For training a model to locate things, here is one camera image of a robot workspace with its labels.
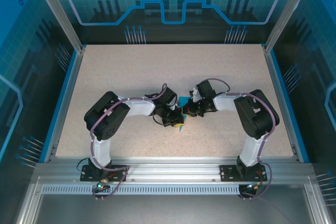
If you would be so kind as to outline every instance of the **beige tabletop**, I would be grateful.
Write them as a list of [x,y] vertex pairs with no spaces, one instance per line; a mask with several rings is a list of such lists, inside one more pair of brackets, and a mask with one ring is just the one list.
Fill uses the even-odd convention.
[[[293,155],[261,45],[88,45],[56,156],[90,156],[83,117],[107,91],[141,97],[158,93],[166,82],[179,96],[188,96],[211,77],[227,81],[231,92],[261,89],[280,116],[263,155]],[[220,82],[211,84],[217,93],[226,90]],[[181,132],[155,124],[151,116],[131,116],[112,138],[110,152],[121,157],[232,157],[240,154],[245,136],[237,112],[187,118]]]

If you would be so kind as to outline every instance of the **perforated metal strip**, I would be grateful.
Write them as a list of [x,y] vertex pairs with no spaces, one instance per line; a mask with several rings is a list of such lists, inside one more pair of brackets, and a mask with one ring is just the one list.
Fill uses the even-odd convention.
[[[109,194],[115,185],[110,185]],[[93,185],[43,185],[42,194],[90,195]],[[238,185],[121,185],[116,195],[238,195]]]

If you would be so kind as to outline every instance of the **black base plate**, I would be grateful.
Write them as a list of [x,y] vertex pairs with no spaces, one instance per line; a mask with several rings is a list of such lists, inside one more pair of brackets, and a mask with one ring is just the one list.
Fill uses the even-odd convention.
[[241,178],[236,165],[219,166],[219,174],[222,182],[259,182],[260,177],[256,174],[256,172],[265,172],[263,175],[263,182],[267,181],[267,174],[264,165],[258,165],[258,167],[256,167],[250,175],[246,175],[244,178]]
[[[120,167],[125,167],[125,165],[111,165],[109,168],[110,169],[116,169]],[[123,176],[123,172],[125,170],[121,170],[119,172],[111,172],[109,175],[112,173],[114,174],[112,177],[109,178],[109,182],[119,182]],[[89,182],[99,182],[102,179],[106,178],[107,176],[100,177],[97,175],[97,170],[93,169],[92,166],[90,165],[83,165],[82,167],[82,173],[80,175],[80,181],[89,181]]]

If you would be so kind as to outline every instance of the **blue panel edge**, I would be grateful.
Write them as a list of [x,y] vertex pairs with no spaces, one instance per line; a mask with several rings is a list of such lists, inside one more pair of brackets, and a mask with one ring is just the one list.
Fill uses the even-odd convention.
[[286,103],[286,106],[287,106],[288,111],[289,111],[289,116],[290,116],[290,119],[291,119],[292,124],[293,124],[294,132],[295,132],[296,138],[298,140],[298,144],[299,144],[299,147],[300,147],[300,152],[301,152],[301,155],[302,155],[302,158],[303,158],[302,161],[304,163],[309,163],[310,161],[309,161],[309,157],[308,157],[308,154],[307,154],[307,151],[306,151],[306,147],[304,146],[303,139],[302,139],[302,136],[301,136],[301,133],[300,133],[300,130],[299,130],[299,125],[298,125],[298,122],[296,121],[296,118],[295,118],[295,115],[294,115],[294,110],[293,110],[293,107],[290,103],[289,95],[287,93],[285,83],[283,81],[283,78],[282,78],[282,75],[281,75],[281,72],[280,72],[280,68],[279,68],[279,65],[278,65],[278,61],[277,61],[277,58],[275,56],[275,53],[274,53],[273,49],[271,50],[270,54],[271,54],[271,57],[272,57],[272,61],[274,63],[275,71],[276,71],[277,76],[279,78],[279,82],[280,82],[282,92],[284,94],[283,96],[285,97],[285,103]]
[[67,89],[69,79],[70,79],[70,75],[71,75],[72,68],[74,66],[76,57],[77,57],[77,52],[74,50],[74,52],[72,53],[72,57],[71,57],[71,61],[70,61],[69,67],[68,67],[67,74],[65,75],[65,78],[64,78],[64,82],[63,82],[61,92],[60,92],[59,97],[58,97],[58,101],[57,101],[57,104],[56,104],[56,107],[55,107],[54,115],[51,119],[48,134],[47,134],[46,140],[45,140],[44,145],[43,145],[42,153],[40,155],[39,163],[44,163],[45,157],[47,156],[48,147],[49,147],[50,142],[51,142],[51,136],[53,135],[53,131],[55,129],[55,125],[56,125],[57,117],[58,117],[58,114],[59,114],[59,110],[60,110],[61,105],[63,103],[65,90]]

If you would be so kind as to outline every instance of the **speckled work surface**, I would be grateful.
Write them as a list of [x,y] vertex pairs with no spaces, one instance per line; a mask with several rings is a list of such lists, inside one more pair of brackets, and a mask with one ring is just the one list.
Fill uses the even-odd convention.
[[[292,156],[261,45],[89,45],[57,148],[58,158],[90,155],[85,113],[107,91],[123,97],[157,93],[164,82],[180,96],[210,77],[227,81],[232,92],[261,89],[280,115],[263,156]],[[226,87],[212,81],[217,92]],[[245,132],[236,112],[187,118],[179,132],[150,116],[126,118],[111,141],[111,155],[122,157],[238,156]]]

